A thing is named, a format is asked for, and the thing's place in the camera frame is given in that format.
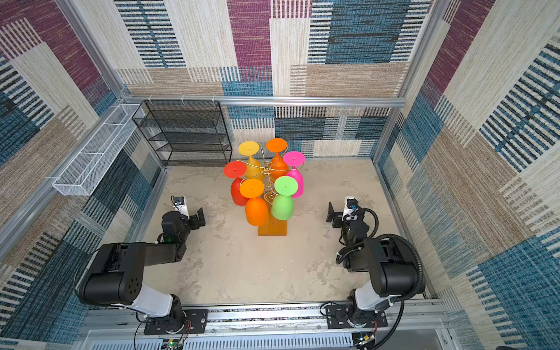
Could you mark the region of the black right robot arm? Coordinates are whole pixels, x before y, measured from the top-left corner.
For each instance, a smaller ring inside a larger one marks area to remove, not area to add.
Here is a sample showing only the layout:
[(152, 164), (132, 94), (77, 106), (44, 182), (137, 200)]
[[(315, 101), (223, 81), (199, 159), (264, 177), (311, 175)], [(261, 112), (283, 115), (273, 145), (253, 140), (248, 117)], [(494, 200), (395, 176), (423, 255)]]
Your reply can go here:
[(414, 245), (401, 236), (378, 235), (379, 217), (360, 207), (354, 197), (346, 198), (343, 211), (328, 205), (327, 222), (339, 228), (335, 263), (351, 273), (366, 273), (369, 280), (351, 290), (343, 304), (326, 302), (319, 311), (330, 329), (386, 327), (386, 310), (401, 307), (425, 288), (424, 268)]

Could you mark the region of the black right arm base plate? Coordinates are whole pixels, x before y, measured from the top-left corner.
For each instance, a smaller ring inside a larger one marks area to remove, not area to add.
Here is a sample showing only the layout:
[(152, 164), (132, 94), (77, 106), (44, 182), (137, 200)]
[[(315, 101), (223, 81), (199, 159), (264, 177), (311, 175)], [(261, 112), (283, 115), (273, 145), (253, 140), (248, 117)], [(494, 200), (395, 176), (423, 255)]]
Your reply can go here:
[(362, 311), (341, 304), (325, 304), (320, 307), (320, 313), (326, 317), (329, 329), (385, 328), (388, 326), (386, 316), (381, 312)]

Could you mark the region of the pink wine glass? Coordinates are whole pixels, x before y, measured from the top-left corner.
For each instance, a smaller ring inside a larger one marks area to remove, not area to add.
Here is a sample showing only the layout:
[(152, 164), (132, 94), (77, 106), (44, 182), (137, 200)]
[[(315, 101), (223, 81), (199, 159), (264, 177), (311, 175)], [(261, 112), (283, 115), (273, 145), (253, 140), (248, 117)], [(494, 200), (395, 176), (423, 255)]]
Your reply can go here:
[(303, 166), (306, 161), (305, 155), (298, 151), (290, 151), (283, 155), (283, 161), (292, 169), (287, 172), (287, 176), (295, 179), (298, 184), (297, 192), (293, 195), (293, 198), (299, 198), (303, 195), (305, 189), (305, 182), (303, 175), (298, 170), (299, 166)]

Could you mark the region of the green wine glass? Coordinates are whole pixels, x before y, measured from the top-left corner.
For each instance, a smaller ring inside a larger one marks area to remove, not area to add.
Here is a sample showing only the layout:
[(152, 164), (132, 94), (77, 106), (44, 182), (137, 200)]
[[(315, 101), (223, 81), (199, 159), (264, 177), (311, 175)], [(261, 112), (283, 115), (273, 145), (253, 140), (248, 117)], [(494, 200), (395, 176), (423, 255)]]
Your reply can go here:
[(293, 195), (298, 191), (298, 182), (291, 176), (280, 176), (274, 183), (276, 197), (271, 213), (277, 220), (289, 220), (295, 210)]

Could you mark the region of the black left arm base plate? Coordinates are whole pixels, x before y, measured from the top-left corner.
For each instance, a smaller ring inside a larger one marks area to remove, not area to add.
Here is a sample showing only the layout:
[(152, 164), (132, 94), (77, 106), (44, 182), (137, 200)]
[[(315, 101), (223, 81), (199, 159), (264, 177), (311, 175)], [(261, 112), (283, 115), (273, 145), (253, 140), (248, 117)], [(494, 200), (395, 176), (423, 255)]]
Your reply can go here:
[(208, 309), (186, 309), (178, 317), (149, 318), (144, 335), (202, 334), (205, 332)]

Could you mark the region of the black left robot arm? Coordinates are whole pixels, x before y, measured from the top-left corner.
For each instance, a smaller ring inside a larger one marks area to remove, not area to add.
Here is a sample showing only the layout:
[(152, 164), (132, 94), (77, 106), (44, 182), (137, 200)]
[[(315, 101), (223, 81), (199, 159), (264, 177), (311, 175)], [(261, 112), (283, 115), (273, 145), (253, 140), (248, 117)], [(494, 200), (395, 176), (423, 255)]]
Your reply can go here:
[(114, 306), (143, 314), (144, 335), (202, 332), (204, 310), (185, 311), (178, 296), (157, 291), (144, 283), (143, 277), (147, 266), (181, 261), (190, 232), (205, 225), (203, 209), (191, 216), (169, 211), (162, 217), (163, 233), (157, 242), (100, 246), (78, 287), (78, 298), (85, 305)]

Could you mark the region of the orange wine glass back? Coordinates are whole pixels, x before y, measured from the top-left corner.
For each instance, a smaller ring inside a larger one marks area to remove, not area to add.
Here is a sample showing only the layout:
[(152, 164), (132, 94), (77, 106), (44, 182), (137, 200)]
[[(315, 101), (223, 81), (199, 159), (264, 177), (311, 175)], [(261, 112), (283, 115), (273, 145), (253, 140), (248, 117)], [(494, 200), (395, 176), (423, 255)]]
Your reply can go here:
[(285, 176), (289, 170), (288, 165), (283, 160), (283, 152), (287, 149), (287, 142), (284, 139), (275, 138), (267, 142), (266, 148), (274, 153), (274, 157), (269, 162), (269, 175), (273, 180)]

